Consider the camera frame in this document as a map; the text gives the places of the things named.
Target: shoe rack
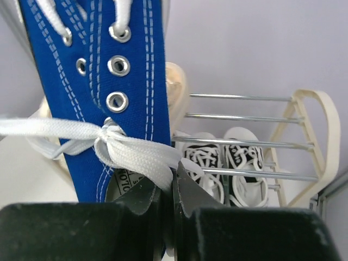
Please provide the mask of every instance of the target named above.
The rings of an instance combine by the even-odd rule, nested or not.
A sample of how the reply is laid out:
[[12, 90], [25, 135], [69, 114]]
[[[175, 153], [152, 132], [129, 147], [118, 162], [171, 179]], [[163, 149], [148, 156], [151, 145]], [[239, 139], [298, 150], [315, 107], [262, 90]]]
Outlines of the shoe rack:
[[[268, 102], [284, 102], [286, 108], [282, 117], [256, 117], [256, 116], [237, 116], [237, 115], [218, 115], [218, 114], [191, 114], [185, 117], [196, 119], [216, 119], [231, 121], [254, 121], [254, 122], [276, 122], [277, 126], [269, 141], [250, 141], [250, 140], [226, 140], [226, 139], [205, 139], [194, 136], [174, 136], [173, 141], [211, 143], [218, 145], [243, 145], [259, 146], [264, 148], [264, 166], [270, 171], [251, 171], [235, 169], [204, 168], [205, 173], [225, 175], [225, 176], [249, 176], [264, 177], [275, 180], [269, 189], [277, 192], [280, 207], [303, 207], [309, 206], [310, 198], [326, 187], [336, 176], [339, 164], [340, 146], [340, 120], [336, 107], [328, 94], [322, 91], [296, 90], [291, 97], [266, 97], [266, 96], [242, 96], [242, 95], [219, 95], [219, 94], [191, 94], [191, 98], [209, 99], [230, 99], [230, 100], [252, 100]], [[315, 130], [312, 127], [307, 109], [303, 100], [305, 98], [314, 99], [322, 108], [316, 117], [324, 117], [327, 124], [327, 152], [323, 152], [319, 147]], [[282, 142], [282, 137], [289, 127], [295, 124], [302, 128], [306, 143]], [[315, 169], [315, 175], [308, 176], [304, 173], [285, 173], [279, 165], [277, 149], [302, 150], [309, 153]], [[306, 182], [306, 186], [291, 200], [285, 197], [284, 180]], [[224, 179], [224, 186], [228, 186], [228, 180]]]

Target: black plastic object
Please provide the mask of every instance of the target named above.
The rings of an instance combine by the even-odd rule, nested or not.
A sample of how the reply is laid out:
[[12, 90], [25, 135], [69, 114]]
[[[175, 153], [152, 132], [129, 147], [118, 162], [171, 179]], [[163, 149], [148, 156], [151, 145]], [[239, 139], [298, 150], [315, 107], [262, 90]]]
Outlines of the black plastic object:
[[173, 183], [176, 260], [341, 260], [319, 217], [304, 209], [225, 207], [184, 171]]
[[7, 206], [0, 211], [0, 260], [161, 260], [160, 199], [143, 178], [114, 203]]

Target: black and white sneaker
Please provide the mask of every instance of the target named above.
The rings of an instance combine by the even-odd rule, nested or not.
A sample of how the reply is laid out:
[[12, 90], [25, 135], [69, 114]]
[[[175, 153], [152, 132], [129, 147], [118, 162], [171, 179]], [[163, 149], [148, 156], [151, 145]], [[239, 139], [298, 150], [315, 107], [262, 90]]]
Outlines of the black and white sneaker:
[[[254, 140], [257, 137], [248, 129], [229, 129], [224, 139]], [[226, 167], [236, 170], [263, 171], [263, 151], [260, 147], [224, 145], [223, 156]], [[265, 207], [268, 202], [268, 184], [265, 178], [229, 177], [229, 200], [231, 206]]]
[[[193, 136], [197, 138], [215, 139], [212, 134], [207, 132], [196, 133]], [[182, 151], [183, 158], [193, 161], [200, 167], [222, 167], [221, 148], [219, 145], [186, 143], [183, 145]], [[221, 175], [200, 175], [194, 172], [188, 172], [188, 174], [213, 198], [221, 203], [224, 202]]]

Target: metal eyelet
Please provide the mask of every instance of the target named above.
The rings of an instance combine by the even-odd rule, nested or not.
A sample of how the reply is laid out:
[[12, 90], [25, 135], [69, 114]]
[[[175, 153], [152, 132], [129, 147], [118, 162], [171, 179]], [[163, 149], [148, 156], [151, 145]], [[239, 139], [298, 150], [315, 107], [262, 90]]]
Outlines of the metal eyelet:
[[132, 33], [131, 33], [131, 29], [129, 27], [126, 28], [125, 32], [123, 34], [118, 34], [117, 32], [115, 32], [115, 29], [114, 29], [114, 25], [115, 23], [113, 23], [110, 27], [109, 27], [109, 34], [110, 36], [118, 41], [118, 42], [121, 42], [121, 43], [124, 43], [124, 42], [127, 42], [129, 41], [129, 39], [131, 38], [132, 36]]
[[81, 74], [82, 76], [85, 76], [86, 75], [86, 60], [83, 58], [79, 58], [76, 61], [76, 69], [79, 74]]
[[113, 113], [121, 113], [127, 109], [129, 100], [123, 92], [115, 91], [108, 95], [106, 104], [108, 109]]
[[129, 73], [131, 65], [126, 57], [116, 55], [108, 61], [108, 69], [113, 75], [123, 77]]
[[72, 33], [69, 28], [66, 27], [65, 29], [66, 29], [67, 35], [63, 36], [62, 39], [65, 46], [69, 47], [72, 45]]

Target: white shoelace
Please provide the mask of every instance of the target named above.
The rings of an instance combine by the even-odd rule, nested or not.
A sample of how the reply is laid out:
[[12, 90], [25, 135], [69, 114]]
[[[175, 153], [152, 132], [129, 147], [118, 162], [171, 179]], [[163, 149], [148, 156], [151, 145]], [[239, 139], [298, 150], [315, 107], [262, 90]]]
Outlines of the white shoelace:
[[[114, 0], [115, 2], [115, 23], [113, 24], [114, 32], [122, 35], [128, 27], [129, 19], [131, 15], [131, 5], [133, 0]], [[53, 29], [61, 36], [68, 37], [69, 30], [63, 24], [57, 11], [55, 10], [55, 5], [53, 0], [36, 0], [41, 11], [45, 15], [46, 19], [49, 21]], [[81, 6], [78, 7], [81, 15], [86, 18], [85, 12]]]
[[[176, 170], [182, 158], [181, 152], [173, 147], [125, 136], [112, 121], [100, 127], [61, 119], [0, 119], [0, 134], [28, 137], [32, 147], [49, 159], [62, 153], [78, 155], [93, 147], [101, 162], [143, 174], [165, 192], [171, 189], [170, 168]], [[46, 140], [48, 136], [69, 141], [59, 146]], [[193, 162], [184, 159], [183, 164], [190, 171], [203, 172]]]
[[[236, 168], [237, 170], [244, 169], [246, 165], [252, 165], [252, 167], [257, 170], [257, 171], [262, 171], [262, 169], [258, 165], [258, 156], [255, 150], [257, 150], [257, 147], [252, 147], [250, 146], [249, 148], [239, 148], [235, 153], [234, 156], [240, 156], [241, 158], [241, 163], [240, 165]], [[250, 155], [252, 157], [252, 162], [247, 161], [246, 159], [246, 154]], [[256, 182], [254, 183], [247, 183], [245, 177], [240, 176], [237, 177], [237, 188], [238, 188], [238, 193], [243, 194], [244, 197], [247, 195], [247, 186], [252, 184], [254, 187], [260, 186], [261, 183], [266, 182], [266, 179], [264, 178], [256, 178]], [[258, 207], [263, 207], [267, 203], [267, 195], [266, 193], [265, 198], [261, 200], [261, 203], [258, 205]], [[242, 204], [236, 197], [233, 195], [229, 196], [229, 199], [238, 207], [248, 207], [246, 204]]]
[[[186, 150], [188, 156], [192, 158], [193, 162], [197, 162], [198, 166], [210, 167], [211, 164], [216, 163], [216, 156], [218, 154], [218, 148], [187, 148]], [[223, 185], [218, 178], [212, 174], [204, 174], [204, 172], [192, 171], [196, 175], [191, 176], [191, 178], [196, 181], [200, 178], [199, 185], [212, 197], [214, 197], [214, 189], [219, 187], [219, 201], [223, 204], [225, 199], [225, 193], [223, 190]]]

